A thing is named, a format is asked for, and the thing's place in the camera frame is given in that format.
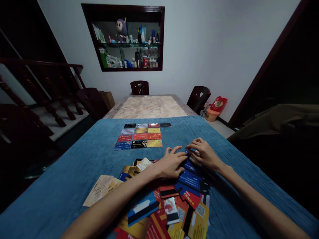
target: blue tablecloth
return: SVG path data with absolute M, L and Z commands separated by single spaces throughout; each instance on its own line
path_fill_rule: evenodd
M 163 148 L 113 151 L 124 124 L 167 122 L 172 128 L 161 128 Z M 82 204 L 101 174 L 118 177 L 123 166 L 132 165 L 136 158 L 160 159 L 166 147 L 184 147 L 196 137 L 208 141 L 221 160 L 311 237 L 319 237 L 319 223 L 315 217 L 203 118 L 187 116 L 98 121 L 0 215 L 0 238 L 59 238 L 87 209 Z M 223 179 L 215 181 L 210 198 L 207 238 L 260 238 L 265 235 L 237 192 Z

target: table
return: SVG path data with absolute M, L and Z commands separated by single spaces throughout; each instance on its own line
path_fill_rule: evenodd
M 163 148 L 113 151 L 126 123 L 166 123 Z M 59 238 L 86 210 L 82 204 L 101 174 L 118 177 L 136 158 L 160 159 L 166 147 L 203 137 L 222 161 L 286 213 L 312 238 L 319 222 L 200 116 L 158 119 L 102 119 L 89 129 L 38 180 L 0 215 L 0 238 Z M 260 238 L 264 230 L 237 192 L 217 177 L 210 189 L 207 238 Z
M 104 119 L 150 119 L 197 114 L 177 95 L 126 96 L 116 104 Z

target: cardboard box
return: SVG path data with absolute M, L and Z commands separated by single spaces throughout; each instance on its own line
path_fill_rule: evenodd
M 105 102 L 107 109 L 111 110 L 115 106 L 112 92 L 111 91 L 106 91 L 106 92 L 100 91 L 100 95 L 101 95 L 103 101 Z

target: wooden baluster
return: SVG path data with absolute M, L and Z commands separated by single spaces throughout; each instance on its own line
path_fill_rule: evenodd
M 56 87 L 55 84 L 52 83 L 50 77 L 48 76 L 48 74 L 45 72 L 45 68 L 43 66 L 39 66 L 40 71 L 42 72 L 42 74 L 44 75 L 44 78 L 46 80 L 46 82 L 48 83 L 48 85 L 51 87 L 53 93 L 56 95 L 56 97 L 59 100 L 60 105 L 66 110 L 67 115 L 69 116 L 70 120 L 76 120 L 76 117 L 74 116 L 74 114 L 71 112 L 71 110 L 69 109 L 67 103 L 64 101 L 62 95 L 59 94 L 59 90 Z
M 79 78 L 79 81 L 81 82 L 81 85 L 82 85 L 83 89 L 85 89 L 86 87 L 85 87 L 85 85 L 84 85 L 84 83 L 83 83 L 83 81 L 82 81 L 82 78 L 81 78 L 81 76 L 80 76 L 80 71 L 79 71 L 79 69 L 78 69 L 77 67 L 73 67 L 73 70 L 75 71 L 77 77 Z
M 40 117 L 34 113 L 29 106 L 27 106 L 12 90 L 11 88 L 7 85 L 7 83 L 5 83 L 2 80 L 2 77 L 0 75 L 0 87 L 1 89 L 7 93 L 7 95 L 14 101 L 14 103 L 16 103 L 18 106 L 20 106 L 21 108 L 23 108 L 24 112 L 26 114 L 28 114 L 31 119 L 39 126 L 39 128 L 41 128 L 44 132 L 46 132 L 46 134 L 48 136 L 52 136 L 54 135 L 54 133 L 49 129 L 48 126 L 44 125 L 42 123 L 42 121 L 40 120 Z
M 76 111 L 79 115 L 82 115 L 83 114 L 83 111 L 82 109 L 79 107 L 79 105 L 77 104 L 77 99 L 76 97 L 71 93 L 67 83 L 65 82 L 62 74 L 61 74 L 61 71 L 60 71 L 60 68 L 57 66 L 56 67 L 57 69 L 57 72 L 58 72 L 58 75 L 59 75 L 59 78 L 60 78 L 60 82 L 62 83 L 63 87 L 66 89 L 67 93 L 69 94 L 70 96 L 70 99 L 72 101 L 72 103 L 75 105 L 75 108 L 76 108 Z
M 43 93 L 33 84 L 32 80 L 29 77 L 28 72 L 25 70 L 24 66 L 19 66 L 20 72 L 22 72 L 23 77 L 25 81 L 31 86 L 31 89 L 33 91 L 33 94 L 37 96 L 39 101 L 41 101 L 41 104 L 45 107 L 45 109 L 54 117 L 55 121 L 58 123 L 60 127 L 65 127 L 65 122 L 59 117 L 59 115 L 56 113 L 53 106 L 49 103 L 49 101 L 46 99 L 45 96 L 43 96 Z

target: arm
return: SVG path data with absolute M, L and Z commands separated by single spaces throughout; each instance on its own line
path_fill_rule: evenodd
M 199 156 L 192 150 L 190 153 L 208 169 L 223 176 L 238 191 L 252 207 L 257 220 L 272 238 L 310 238 L 290 218 L 243 180 L 232 167 L 223 163 L 202 138 L 194 139 L 186 148 L 198 150 Z
M 62 238 L 94 238 L 114 220 L 125 204 L 149 182 L 157 178 L 177 178 L 184 171 L 179 167 L 186 157 L 182 148 L 167 148 L 164 157 L 149 165 L 138 175 L 122 183 L 81 214 L 65 231 Z

